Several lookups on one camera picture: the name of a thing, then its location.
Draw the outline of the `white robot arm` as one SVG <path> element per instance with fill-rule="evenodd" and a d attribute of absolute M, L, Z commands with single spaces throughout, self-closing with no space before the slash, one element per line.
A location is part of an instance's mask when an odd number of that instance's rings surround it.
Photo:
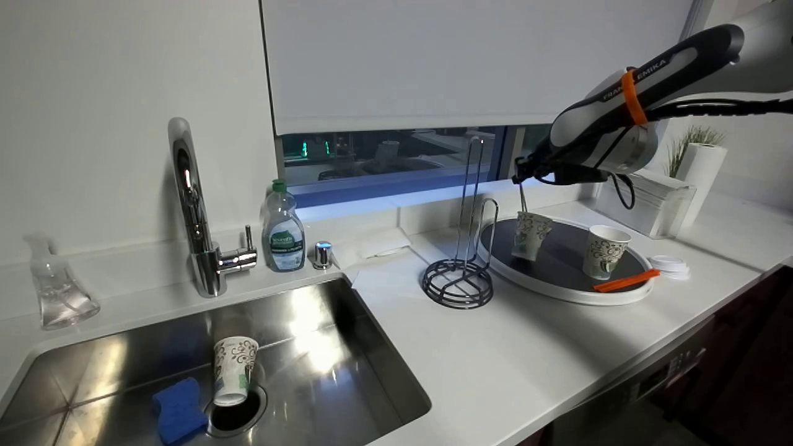
<path fill-rule="evenodd" d="M 789 113 L 793 0 L 699 30 L 654 59 L 626 66 L 563 110 L 540 147 L 514 161 L 513 182 L 596 184 L 644 168 L 654 122 L 673 116 Z"/>

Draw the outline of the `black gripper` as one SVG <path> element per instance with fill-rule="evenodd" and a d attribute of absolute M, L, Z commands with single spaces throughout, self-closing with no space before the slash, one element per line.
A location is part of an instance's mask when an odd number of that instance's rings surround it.
<path fill-rule="evenodd" d="M 514 158 L 513 182 L 523 184 L 527 178 L 537 178 L 549 185 L 571 185 L 571 184 L 598 184 L 603 174 L 584 167 L 559 167 L 546 158 L 543 149 L 523 154 Z"/>

